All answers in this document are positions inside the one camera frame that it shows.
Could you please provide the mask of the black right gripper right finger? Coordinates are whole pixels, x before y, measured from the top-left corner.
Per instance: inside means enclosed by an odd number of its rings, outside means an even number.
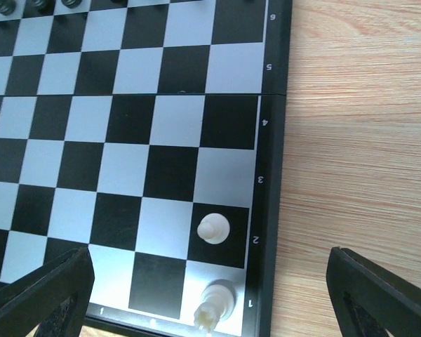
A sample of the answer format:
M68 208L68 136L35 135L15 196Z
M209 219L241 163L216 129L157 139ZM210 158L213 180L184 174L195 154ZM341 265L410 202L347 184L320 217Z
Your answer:
M421 288L353 250L331 249L326 284L343 336L421 336Z

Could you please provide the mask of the white rook chess piece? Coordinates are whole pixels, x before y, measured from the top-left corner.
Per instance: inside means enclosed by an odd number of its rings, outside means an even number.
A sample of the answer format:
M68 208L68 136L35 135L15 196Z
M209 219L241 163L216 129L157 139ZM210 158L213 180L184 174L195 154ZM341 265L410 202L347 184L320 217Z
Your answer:
M195 327L205 333L213 332L232 315L236 300L233 282L226 279L211 282L201 293L201 302L194 312Z

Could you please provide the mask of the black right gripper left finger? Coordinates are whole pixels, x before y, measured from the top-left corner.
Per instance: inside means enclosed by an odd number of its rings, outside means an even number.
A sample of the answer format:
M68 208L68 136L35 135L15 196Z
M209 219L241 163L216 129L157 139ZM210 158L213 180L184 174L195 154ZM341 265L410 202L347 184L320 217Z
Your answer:
M94 270L87 248L72 249L11 284L0 283L0 336L78 336Z

